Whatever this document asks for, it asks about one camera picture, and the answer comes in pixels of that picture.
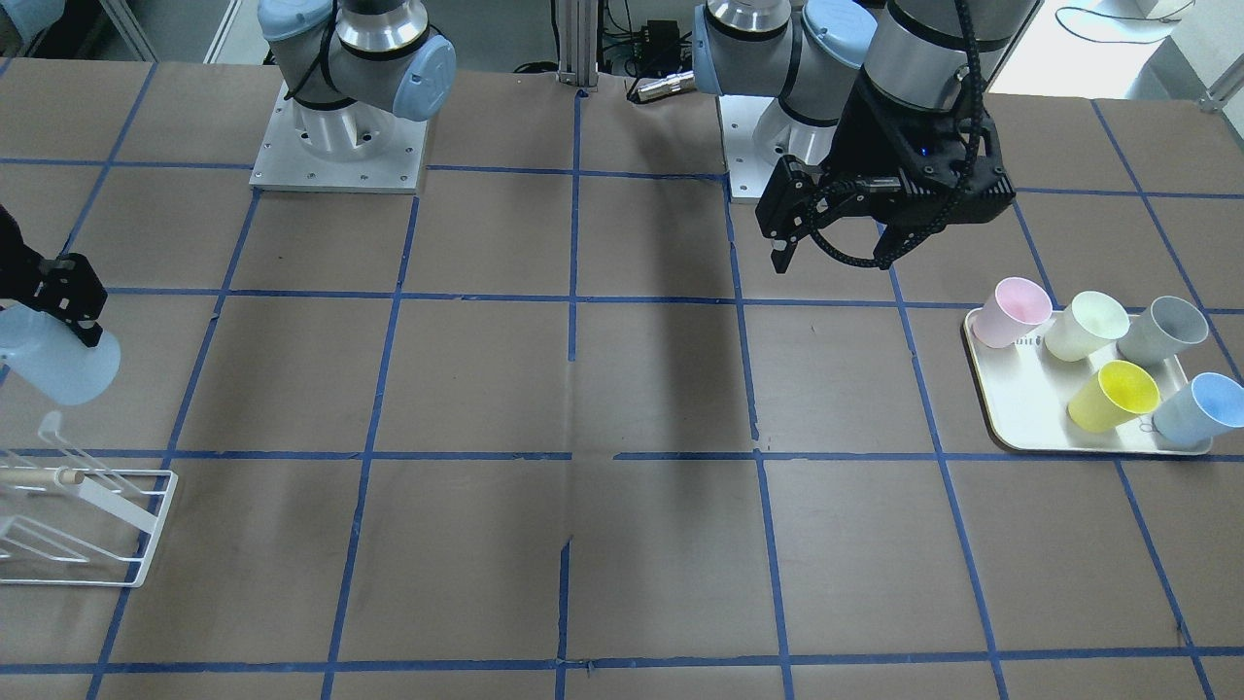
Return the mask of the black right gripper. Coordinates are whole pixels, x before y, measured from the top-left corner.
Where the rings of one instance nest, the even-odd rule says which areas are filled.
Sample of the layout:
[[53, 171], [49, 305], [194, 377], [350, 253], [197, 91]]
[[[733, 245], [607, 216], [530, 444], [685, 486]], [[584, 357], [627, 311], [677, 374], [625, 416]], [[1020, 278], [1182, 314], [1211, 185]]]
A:
[[108, 293], [88, 257], [80, 252], [44, 259], [25, 244], [12, 214], [1, 205], [1, 298], [41, 311], [65, 325], [85, 347], [97, 347]]

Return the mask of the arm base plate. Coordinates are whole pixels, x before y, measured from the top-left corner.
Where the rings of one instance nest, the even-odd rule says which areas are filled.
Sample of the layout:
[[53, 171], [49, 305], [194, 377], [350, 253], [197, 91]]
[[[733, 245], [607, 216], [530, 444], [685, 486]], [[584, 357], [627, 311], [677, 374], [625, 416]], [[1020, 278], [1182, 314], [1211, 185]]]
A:
[[430, 124], [369, 104], [333, 111], [285, 99], [280, 85], [253, 165], [262, 191], [415, 195]]
[[782, 155], [821, 163], [837, 129], [792, 119], [774, 97], [723, 94], [718, 112], [730, 199], [741, 204], [760, 199]]

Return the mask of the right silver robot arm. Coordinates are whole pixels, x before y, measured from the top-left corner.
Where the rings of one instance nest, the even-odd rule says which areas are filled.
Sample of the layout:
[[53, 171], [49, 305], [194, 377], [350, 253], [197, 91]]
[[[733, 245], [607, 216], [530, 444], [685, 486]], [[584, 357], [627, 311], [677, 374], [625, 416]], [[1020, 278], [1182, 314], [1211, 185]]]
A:
[[[419, 1], [261, 1], [258, 24], [312, 155], [358, 154], [387, 121], [430, 121], [455, 80], [454, 45]], [[107, 292], [85, 256], [45, 257], [2, 213], [2, 298], [95, 325]]]

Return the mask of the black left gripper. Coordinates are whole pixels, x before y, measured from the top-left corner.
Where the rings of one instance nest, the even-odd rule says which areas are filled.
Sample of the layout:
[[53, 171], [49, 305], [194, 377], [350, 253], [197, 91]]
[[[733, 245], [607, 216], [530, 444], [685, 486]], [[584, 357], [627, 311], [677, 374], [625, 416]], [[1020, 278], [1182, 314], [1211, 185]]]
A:
[[[884, 226], [868, 259], [824, 240], [814, 225], [821, 199], [826, 228], [842, 218], [871, 218]], [[977, 75], [965, 76], [947, 111], [902, 104], [861, 75], [822, 168], [778, 157], [755, 218], [773, 242], [775, 274], [786, 274], [806, 236], [840, 264], [889, 269], [947, 226], [994, 221], [1014, 199]]]

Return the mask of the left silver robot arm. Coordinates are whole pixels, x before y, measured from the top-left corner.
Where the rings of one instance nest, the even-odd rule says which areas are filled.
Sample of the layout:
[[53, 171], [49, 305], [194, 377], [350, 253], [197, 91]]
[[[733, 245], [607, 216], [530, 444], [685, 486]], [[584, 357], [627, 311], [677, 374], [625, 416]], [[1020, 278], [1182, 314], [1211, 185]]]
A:
[[[765, 99], [746, 140], [768, 148], [755, 218], [786, 274], [802, 240], [853, 267], [888, 270], [950, 225], [1013, 204], [984, 92], [1030, 1], [708, 1], [689, 75], [639, 86], [651, 102], [697, 90]], [[282, 72], [253, 185], [414, 191], [427, 126], [457, 72], [420, 1], [261, 1]]]

